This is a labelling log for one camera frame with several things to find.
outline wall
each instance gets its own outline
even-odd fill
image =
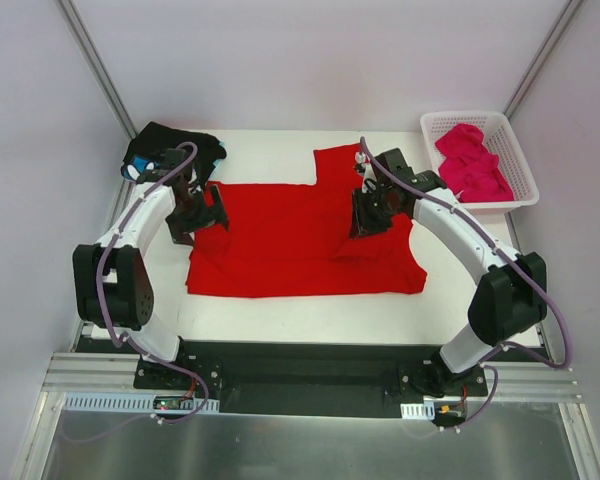
[[[419,131],[503,110],[565,0],[76,0],[138,129]]]
[[[103,231],[127,139],[52,1],[0,1],[0,479],[76,326],[71,253]]]
[[[516,231],[548,261],[600,441],[600,0],[584,5],[513,127],[540,190]]]

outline table top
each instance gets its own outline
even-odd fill
[[[316,182],[314,149],[356,143],[364,133],[373,152],[398,147],[418,172],[430,168],[422,135],[404,132],[204,130],[225,143],[228,156],[211,180],[222,183]],[[511,243],[504,215],[478,216]],[[155,311],[186,340],[346,344],[444,344],[467,323],[475,285],[451,252],[414,222],[416,261],[428,273],[420,294],[361,294],[284,298],[189,295],[184,281],[189,247],[174,246],[163,224],[144,258],[155,293]],[[94,328],[94,338],[106,338]],[[535,328],[514,337],[539,346]]]

